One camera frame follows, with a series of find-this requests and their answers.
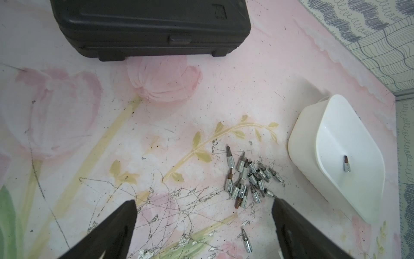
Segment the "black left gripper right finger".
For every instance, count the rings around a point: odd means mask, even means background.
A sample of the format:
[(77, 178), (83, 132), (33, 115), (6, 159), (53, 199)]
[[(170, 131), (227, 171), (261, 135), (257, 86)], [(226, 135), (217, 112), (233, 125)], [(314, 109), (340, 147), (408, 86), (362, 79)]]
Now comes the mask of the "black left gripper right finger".
[(272, 216), (281, 254), (285, 259), (350, 259), (285, 200), (275, 198)]

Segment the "silver bit lone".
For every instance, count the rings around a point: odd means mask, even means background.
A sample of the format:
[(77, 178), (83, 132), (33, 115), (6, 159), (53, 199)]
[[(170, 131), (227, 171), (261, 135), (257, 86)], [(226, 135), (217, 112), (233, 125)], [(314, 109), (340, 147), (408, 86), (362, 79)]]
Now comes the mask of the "silver bit lone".
[(250, 239), (245, 231), (244, 228), (242, 228), (242, 238), (243, 238), (243, 243), (244, 243), (244, 247), (247, 251), (247, 253), (252, 253), (253, 249), (252, 249), (252, 244), (250, 242)]

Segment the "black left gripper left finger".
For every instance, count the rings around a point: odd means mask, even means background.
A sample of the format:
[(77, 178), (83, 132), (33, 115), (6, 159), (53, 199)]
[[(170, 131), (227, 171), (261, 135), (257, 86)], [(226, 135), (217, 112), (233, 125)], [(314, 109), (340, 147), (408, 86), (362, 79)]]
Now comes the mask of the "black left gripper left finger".
[(132, 240), (138, 211), (134, 200), (124, 202), (62, 259), (125, 259)]

